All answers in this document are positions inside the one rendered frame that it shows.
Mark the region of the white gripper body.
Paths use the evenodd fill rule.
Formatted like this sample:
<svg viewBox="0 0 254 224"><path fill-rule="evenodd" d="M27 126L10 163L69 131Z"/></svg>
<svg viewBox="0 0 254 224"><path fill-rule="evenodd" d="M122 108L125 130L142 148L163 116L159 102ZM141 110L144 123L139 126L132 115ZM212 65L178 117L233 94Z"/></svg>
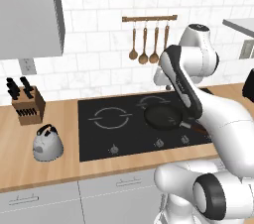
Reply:
<svg viewBox="0 0 254 224"><path fill-rule="evenodd" d="M174 89L169 78L164 74L160 66L157 67L153 80L157 86L165 86L167 90Z"/></svg>

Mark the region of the wooden hanging spoon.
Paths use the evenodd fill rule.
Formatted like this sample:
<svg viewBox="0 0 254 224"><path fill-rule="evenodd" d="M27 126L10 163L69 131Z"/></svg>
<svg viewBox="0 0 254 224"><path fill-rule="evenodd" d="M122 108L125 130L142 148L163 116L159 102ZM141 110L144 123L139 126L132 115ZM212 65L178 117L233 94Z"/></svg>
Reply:
<svg viewBox="0 0 254 224"><path fill-rule="evenodd" d="M133 42L136 42L136 29L133 29ZM132 50L129 53L130 59L136 59L138 56L138 53L135 50L135 46L132 46Z"/></svg>
<svg viewBox="0 0 254 224"><path fill-rule="evenodd" d="M146 55L146 44L147 44L147 28L144 28L143 31L143 52L139 56L139 62L145 64L148 62L148 56Z"/></svg>
<svg viewBox="0 0 254 224"><path fill-rule="evenodd" d="M155 43L158 42L158 37L159 37L159 28L155 28ZM156 63L159 60L159 56L157 54L157 45L154 44L154 51L153 53L149 56L149 62L150 63Z"/></svg>

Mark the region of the black frying pan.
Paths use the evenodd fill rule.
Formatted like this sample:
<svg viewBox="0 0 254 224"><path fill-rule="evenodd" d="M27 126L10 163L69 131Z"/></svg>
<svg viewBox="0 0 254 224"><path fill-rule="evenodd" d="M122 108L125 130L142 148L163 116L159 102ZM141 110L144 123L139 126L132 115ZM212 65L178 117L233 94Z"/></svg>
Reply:
<svg viewBox="0 0 254 224"><path fill-rule="evenodd" d="M184 113L170 104L157 103L148 106L144 111L144 119L150 127L159 131L172 131L184 127L207 135L202 126L185 121Z"/></svg>

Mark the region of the wooden hanging spatula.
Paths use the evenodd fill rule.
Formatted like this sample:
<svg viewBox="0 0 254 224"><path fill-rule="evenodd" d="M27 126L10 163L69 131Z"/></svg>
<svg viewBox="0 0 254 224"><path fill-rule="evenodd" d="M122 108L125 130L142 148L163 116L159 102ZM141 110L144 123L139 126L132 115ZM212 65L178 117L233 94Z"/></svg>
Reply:
<svg viewBox="0 0 254 224"><path fill-rule="evenodd" d="M164 32L164 47L163 47L163 50L165 50L167 48L168 38L169 38L169 31L170 31L170 26L166 25L165 32Z"/></svg>

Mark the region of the black hob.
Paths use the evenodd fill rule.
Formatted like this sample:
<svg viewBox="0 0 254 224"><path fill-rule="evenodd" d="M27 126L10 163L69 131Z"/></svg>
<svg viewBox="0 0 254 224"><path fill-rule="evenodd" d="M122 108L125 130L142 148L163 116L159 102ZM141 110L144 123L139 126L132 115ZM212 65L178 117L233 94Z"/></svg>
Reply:
<svg viewBox="0 0 254 224"><path fill-rule="evenodd" d="M157 103L170 104L184 113L184 120L197 125L176 92L155 92L99 99L79 100L78 135L79 159L82 162L143 154L189 146L209 144L208 135L180 127L172 131L159 131L144 119L145 109ZM182 136L190 139L182 143ZM156 141L164 145L159 148ZM110 149L118 147L117 154Z"/></svg>

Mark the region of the black appliance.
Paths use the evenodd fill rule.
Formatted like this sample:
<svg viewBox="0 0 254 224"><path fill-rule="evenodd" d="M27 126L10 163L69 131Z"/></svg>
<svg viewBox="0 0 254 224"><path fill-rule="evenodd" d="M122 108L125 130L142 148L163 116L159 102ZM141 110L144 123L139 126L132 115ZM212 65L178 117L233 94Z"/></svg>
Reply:
<svg viewBox="0 0 254 224"><path fill-rule="evenodd" d="M242 96L254 103L254 68L252 68L242 88Z"/></svg>

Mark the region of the grey shelf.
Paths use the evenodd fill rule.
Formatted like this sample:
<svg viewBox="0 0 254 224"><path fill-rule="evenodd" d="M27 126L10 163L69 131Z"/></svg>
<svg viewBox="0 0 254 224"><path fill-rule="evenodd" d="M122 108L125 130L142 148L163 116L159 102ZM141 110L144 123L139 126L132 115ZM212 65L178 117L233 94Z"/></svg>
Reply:
<svg viewBox="0 0 254 224"><path fill-rule="evenodd" d="M254 39L254 18L224 19L222 24Z"/></svg>

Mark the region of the grey drawer front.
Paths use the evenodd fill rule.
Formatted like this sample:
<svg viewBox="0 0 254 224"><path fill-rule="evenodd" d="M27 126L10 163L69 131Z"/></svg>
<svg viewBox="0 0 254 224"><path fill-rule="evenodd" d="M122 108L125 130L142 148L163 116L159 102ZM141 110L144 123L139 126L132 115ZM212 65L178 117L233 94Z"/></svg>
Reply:
<svg viewBox="0 0 254 224"><path fill-rule="evenodd" d="M9 201L15 199L18 195L20 197L30 197L32 194L39 196L39 200L31 203L9 205ZM78 198L79 192L76 181L5 192L0 193L0 213L34 206L48 205L51 203L65 202Z"/></svg>
<svg viewBox="0 0 254 224"><path fill-rule="evenodd" d="M81 197L84 199L102 196L132 196L138 193L158 194L154 184L154 169L139 170L119 173L110 176L81 180L79 184ZM117 187L116 182L120 179L128 180L133 176L142 179L142 183Z"/></svg>

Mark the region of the wooden knife block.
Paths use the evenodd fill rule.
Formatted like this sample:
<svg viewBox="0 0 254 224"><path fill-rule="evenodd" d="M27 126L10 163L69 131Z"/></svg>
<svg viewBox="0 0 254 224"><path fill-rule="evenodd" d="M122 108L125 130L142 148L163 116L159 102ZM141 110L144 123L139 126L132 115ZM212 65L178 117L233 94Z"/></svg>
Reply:
<svg viewBox="0 0 254 224"><path fill-rule="evenodd" d="M31 98L27 96L24 88L21 87L18 99L12 101L12 106L18 114L21 126L41 124L43 122L46 102L36 86L33 87L30 95Z"/></svg>

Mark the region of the grey cupboard door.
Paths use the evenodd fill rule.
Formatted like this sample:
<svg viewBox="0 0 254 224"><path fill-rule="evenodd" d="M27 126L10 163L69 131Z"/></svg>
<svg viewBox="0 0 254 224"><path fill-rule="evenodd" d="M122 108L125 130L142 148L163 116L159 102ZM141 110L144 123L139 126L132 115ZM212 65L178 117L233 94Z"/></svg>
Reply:
<svg viewBox="0 0 254 224"><path fill-rule="evenodd" d="M100 193L82 199L85 224L154 224L162 193L156 186Z"/></svg>
<svg viewBox="0 0 254 224"><path fill-rule="evenodd" d="M0 213L0 224L84 224L80 200Z"/></svg>

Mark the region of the wooden utensil rail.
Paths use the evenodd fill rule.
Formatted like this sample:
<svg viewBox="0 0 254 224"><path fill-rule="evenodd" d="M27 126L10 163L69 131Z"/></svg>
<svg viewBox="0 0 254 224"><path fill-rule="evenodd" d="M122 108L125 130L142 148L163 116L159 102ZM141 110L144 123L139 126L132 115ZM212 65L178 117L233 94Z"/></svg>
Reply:
<svg viewBox="0 0 254 224"><path fill-rule="evenodd" d="M122 17L122 22L149 22L149 21L175 21L178 15L172 16L145 16L145 17Z"/></svg>

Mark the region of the grey wall socket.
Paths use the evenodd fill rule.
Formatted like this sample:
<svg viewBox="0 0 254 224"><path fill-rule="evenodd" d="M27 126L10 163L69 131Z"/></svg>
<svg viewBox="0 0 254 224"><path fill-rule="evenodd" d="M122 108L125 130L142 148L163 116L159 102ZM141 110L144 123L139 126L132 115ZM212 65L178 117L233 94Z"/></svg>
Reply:
<svg viewBox="0 0 254 224"><path fill-rule="evenodd" d="M241 49L240 59L252 58L254 56L254 40L245 40Z"/></svg>
<svg viewBox="0 0 254 224"><path fill-rule="evenodd" d="M36 66L32 58L20 58L19 64L23 75L34 75L37 73Z"/></svg>

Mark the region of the black-handled knife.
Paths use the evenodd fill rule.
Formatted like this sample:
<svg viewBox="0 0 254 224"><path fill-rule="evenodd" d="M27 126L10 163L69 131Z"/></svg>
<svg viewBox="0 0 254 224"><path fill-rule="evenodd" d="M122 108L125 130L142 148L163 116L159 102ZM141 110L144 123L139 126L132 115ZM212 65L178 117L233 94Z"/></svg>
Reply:
<svg viewBox="0 0 254 224"><path fill-rule="evenodd" d="M8 92L12 96L12 99L17 100L20 96L20 89L12 77L7 78L7 87L9 88Z"/></svg>
<svg viewBox="0 0 254 224"><path fill-rule="evenodd" d="M29 81L27 80L25 76L22 76L20 80L24 85L24 92L26 93L27 97L29 99L32 99L33 95L31 94L31 91L33 90L33 87L30 85Z"/></svg>

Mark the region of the grey wall cupboard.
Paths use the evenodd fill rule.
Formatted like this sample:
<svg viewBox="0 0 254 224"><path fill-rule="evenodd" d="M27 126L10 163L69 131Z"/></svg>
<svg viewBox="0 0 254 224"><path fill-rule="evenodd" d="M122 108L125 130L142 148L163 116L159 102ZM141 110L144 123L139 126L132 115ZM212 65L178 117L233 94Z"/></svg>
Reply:
<svg viewBox="0 0 254 224"><path fill-rule="evenodd" d="M62 0L0 0L0 59L61 56Z"/></svg>

